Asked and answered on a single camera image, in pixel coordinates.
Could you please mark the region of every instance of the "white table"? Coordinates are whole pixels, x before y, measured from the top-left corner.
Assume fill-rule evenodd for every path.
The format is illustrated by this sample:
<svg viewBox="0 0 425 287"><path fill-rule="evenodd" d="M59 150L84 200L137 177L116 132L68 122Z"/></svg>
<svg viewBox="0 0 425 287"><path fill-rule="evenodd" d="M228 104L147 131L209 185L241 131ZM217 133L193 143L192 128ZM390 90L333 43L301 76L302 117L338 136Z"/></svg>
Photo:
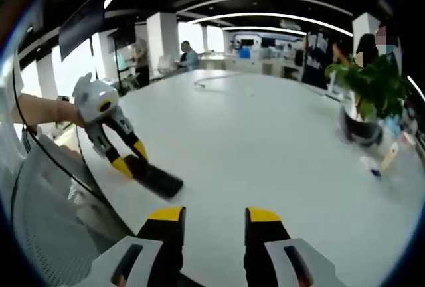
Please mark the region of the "white table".
<svg viewBox="0 0 425 287"><path fill-rule="evenodd" d="M391 180L377 181L359 162L362 149L337 133L338 103L299 82L257 74L206 81L208 90L193 84L227 73L188 72L120 100L150 161L185 182L170 202L115 171L78 131L111 206L134 233L148 213L186 206L182 272L208 287L246 286L248 206L279 214L289 234L333 262L347 285L378 286L419 218L425 181L418 156L401 156ZM120 153L130 152L106 133Z"/></svg>

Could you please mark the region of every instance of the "green leaves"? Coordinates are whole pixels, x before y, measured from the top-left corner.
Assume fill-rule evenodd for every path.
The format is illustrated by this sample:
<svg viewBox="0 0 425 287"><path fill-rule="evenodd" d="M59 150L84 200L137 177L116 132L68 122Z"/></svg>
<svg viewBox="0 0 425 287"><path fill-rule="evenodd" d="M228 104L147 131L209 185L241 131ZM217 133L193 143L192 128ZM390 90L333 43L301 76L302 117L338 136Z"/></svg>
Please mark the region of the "green leaves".
<svg viewBox="0 0 425 287"><path fill-rule="evenodd" d="M331 64L326 68L325 75L329 77L334 71L343 87L360 97L357 110L363 119L374 108L379 118L401 115L401 101L406 98L407 81L399 75L397 65L390 61L389 56L379 56L365 68L355 63L350 67Z"/></svg>
<svg viewBox="0 0 425 287"><path fill-rule="evenodd" d="M360 99L359 103L357 104L357 112L363 119L367 118L370 114L372 114L374 109L375 106L373 105L373 103L362 99Z"/></svg>

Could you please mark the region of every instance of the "display screen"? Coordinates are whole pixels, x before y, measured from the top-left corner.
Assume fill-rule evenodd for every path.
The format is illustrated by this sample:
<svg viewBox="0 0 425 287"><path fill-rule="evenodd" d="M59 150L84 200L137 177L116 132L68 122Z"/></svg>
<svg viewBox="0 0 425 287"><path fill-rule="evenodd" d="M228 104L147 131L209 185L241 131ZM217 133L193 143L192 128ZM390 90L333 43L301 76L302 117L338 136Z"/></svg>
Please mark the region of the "display screen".
<svg viewBox="0 0 425 287"><path fill-rule="evenodd" d="M276 40L273 38L263 38L261 40L261 47L267 48L267 47L274 47L276 45Z"/></svg>
<svg viewBox="0 0 425 287"><path fill-rule="evenodd" d="M62 61L87 38L100 30L104 21L104 0L87 0L59 30Z"/></svg>
<svg viewBox="0 0 425 287"><path fill-rule="evenodd" d="M241 46L252 46L252 45L254 45L254 40L253 39L242 39L240 41L240 45Z"/></svg>

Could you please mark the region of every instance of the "window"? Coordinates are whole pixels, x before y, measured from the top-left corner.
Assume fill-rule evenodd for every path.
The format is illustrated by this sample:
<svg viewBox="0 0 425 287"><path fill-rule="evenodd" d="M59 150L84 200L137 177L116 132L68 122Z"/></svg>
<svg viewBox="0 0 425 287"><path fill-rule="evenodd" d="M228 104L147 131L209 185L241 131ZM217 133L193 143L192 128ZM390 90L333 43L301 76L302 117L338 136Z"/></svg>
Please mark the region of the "window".
<svg viewBox="0 0 425 287"><path fill-rule="evenodd" d="M207 48L215 52L224 52L223 30L220 27L207 26Z"/></svg>
<svg viewBox="0 0 425 287"><path fill-rule="evenodd" d="M59 46L52 50L54 79L60 96L71 96L78 79L91 72L95 79L96 61L90 50L90 40L86 39L75 48L63 62L60 59Z"/></svg>
<svg viewBox="0 0 425 287"><path fill-rule="evenodd" d="M24 84L22 93L38 96L40 98L41 89L39 83L39 73L37 72L37 64L35 60L21 71L21 76Z"/></svg>
<svg viewBox="0 0 425 287"><path fill-rule="evenodd" d="M178 23L179 42L189 41L192 49L197 53L204 53L204 40L202 37L201 25L190 25L188 23Z"/></svg>

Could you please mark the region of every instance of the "man in blue shirt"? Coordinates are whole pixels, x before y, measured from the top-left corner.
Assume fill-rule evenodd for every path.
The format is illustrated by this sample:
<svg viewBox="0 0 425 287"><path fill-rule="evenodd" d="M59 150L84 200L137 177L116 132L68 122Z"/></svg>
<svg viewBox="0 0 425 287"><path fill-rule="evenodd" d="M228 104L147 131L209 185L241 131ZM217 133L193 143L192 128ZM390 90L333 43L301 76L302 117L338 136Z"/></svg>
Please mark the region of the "man in blue shirt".
<svg viewBox="0 0 425 287"><path fill-rule="evenodd" d="M183 41L180 45L180 49L183 51L183 53L186 54L186 60L182 62L177 62L176 65L182 66L186 68L188 71L198 69L199 67L198 54L192 49L190 43L188 41Z"/></svg>

